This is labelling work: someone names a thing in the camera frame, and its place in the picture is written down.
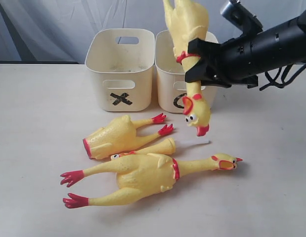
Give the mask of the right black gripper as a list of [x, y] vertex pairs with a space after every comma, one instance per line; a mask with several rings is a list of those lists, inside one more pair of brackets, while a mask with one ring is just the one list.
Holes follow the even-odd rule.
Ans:
[[232, 38], [222, 44], [195, 38], [188, 43], [188, 53], [202, 58], [185, 73], [187, 83], [200, 81], [226, 88], [258, 86], [251, 40], [246, 37]]

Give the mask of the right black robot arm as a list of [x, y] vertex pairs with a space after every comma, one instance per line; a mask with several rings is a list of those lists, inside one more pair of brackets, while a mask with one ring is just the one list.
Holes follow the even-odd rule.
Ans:
[[298, 17], [263, 31], [261, 22], [238, 0], [228, 0], [220, 14], [242, 31], [220, 44], [196, 38], [188, 53], [200, 56], [185, 73], [185, 82], [230, 88], [257, 87], [263, 73], [269, 86], [284, 88], [306, 68], [306, 10]]

